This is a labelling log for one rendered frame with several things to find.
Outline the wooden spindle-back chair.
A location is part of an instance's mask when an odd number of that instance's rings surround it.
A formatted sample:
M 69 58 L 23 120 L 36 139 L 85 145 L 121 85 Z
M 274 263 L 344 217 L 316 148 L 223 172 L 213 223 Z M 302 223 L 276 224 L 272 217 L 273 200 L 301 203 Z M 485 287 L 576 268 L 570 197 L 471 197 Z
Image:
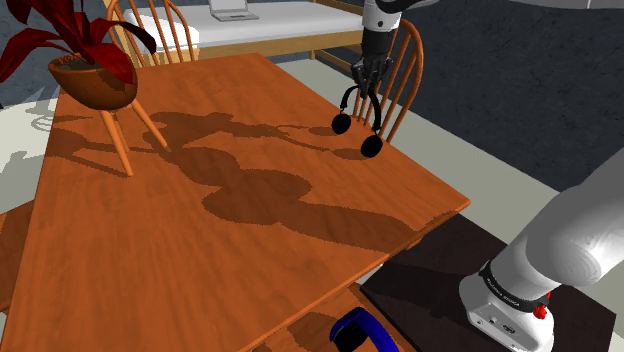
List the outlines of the wooden spindle-back chair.
M 151 53 L 129 30 L 116 25 L 108 31 L 112 42 L 135 68 L 196 61 L 199 49 L 180 9 L 172 0 L 102 0 L 106 18 L 125 21 L 146 30 L 155 40 Z
M 395 30 L 395 36 L 387 57 L 393 59 L 393 65 L 385 79 L 372 89 L 381 107 L 383 146 L 393 140 L 401 126 L 419 91 L 424 69 L 423 43 L 415 26 L 401 19 L 391 30 Z M 359 93 L 359 88 L 351 93 L 345 113 L 351 117 L 351 123 L 358 121 L 371 130 L 374 108 L 368 96 L 361 97 Z

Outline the red plant in brown pot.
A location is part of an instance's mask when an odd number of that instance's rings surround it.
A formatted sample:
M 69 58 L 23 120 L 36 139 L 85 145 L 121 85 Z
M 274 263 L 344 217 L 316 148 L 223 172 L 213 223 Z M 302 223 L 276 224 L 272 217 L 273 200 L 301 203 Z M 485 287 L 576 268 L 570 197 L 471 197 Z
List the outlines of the red plant in brown pot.
M 52 32 L 25 28 L 11 37 L 0 54 L 0 83 L 6 81 L 37 48 L 55 48 L 66 54 L 48 64 L 59 86 L 83 106 L 99 112 L 127 175 L 133 174 L 127 157 L 128 146 L 115 112 L 132 108 L 163 148 L 168 144 L 136 100 L 138 77 L 128 54 L 116 42 L 104 37 L 114 26 L 136 37 L 150 54 L 155 54 L 155 39 L 137 22 L 114 21 L 112 13 L 118 0 L 111 0 L 107 16 L 89 20 L 74 9 L 74 0 L 5 0 L 7 9 L 20 23 L 36 11 L 54 28 Z

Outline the wooden table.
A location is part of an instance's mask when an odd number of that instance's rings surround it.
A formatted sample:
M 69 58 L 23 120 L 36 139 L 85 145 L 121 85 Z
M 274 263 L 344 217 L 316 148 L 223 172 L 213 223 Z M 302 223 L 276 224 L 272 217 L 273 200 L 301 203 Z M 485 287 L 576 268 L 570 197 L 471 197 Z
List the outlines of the wooden table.
M 258 54 L 138 75 L 129 177 L 59 97 L 0 352 L 248 352 L 468 205 Z

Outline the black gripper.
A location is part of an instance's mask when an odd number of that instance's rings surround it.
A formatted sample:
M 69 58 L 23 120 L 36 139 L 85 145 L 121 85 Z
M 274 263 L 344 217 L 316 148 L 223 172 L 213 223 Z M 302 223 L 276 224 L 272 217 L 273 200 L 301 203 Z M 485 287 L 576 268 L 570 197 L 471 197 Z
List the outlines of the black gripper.
M 393 59 L 387 55 L 394 36 L 395 30 L 389 32 L 363 30 L 362 58 L 351 65 L 352 77 L 359 88 L 361 97 L 366 97 L 371 89 L 375 89 L 392 67 Z

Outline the blue headphones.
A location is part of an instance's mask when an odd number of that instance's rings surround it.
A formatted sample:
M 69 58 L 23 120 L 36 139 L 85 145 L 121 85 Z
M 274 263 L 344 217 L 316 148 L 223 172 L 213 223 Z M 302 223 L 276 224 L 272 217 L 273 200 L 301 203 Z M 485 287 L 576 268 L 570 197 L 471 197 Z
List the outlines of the blue headphones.
M 329 340 L 339 352 L 354 352 L 369 339 L 378 352 L 400 352 L 382 324 L 365 308 L 356 307 L 332 326 Z

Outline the black headphones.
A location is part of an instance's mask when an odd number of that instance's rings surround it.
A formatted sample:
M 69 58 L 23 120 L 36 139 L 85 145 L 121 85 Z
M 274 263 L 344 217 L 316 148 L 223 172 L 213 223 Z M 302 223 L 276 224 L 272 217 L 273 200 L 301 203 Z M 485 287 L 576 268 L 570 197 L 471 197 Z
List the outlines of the black headphones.
M 348 106 L 348 99 L 351 93 L 358 88 L 359 88 L 358 85 L 354 85 L 348 88 L 344 92 L 341 98 L 340 112 L 333 118 L 332 123 L 331 123 L 332 131 L 336 135 L 344 134 L 345 132 L 349 130 L 351 126 L 351 117 L 345 113 L 345 109 Z M 380 137 L 380 130 L 382 127 L 382 116 L 381 116 L 380 103 L 379 103 L 376 93 L 371 88 L 369 88 L 367 91 L 367 96 L 371 100 L 371 105 L 373 106 L 374 112 L 375 112 L 374 121 L 371 127 L 373 134 L 367 137 L 363 141 L 360 147 L 360 153 L 366 158 L 373 158 L 383 148 L 383 141 L 382 141 L 382 138 Z

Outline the wooden chair seat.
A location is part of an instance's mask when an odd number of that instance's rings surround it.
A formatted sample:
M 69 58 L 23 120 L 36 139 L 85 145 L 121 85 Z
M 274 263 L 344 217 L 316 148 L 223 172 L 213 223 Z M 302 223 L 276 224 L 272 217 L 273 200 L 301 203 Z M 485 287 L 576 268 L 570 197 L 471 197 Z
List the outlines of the wooden chair seat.
M 369 311 L 387 330 L 400 352 L 417 352 L 353 283 L 325 299 L 297 321 L 267 337 L 251 352 L 338 352 L 329 341 L 333 324 L 356 307 Z

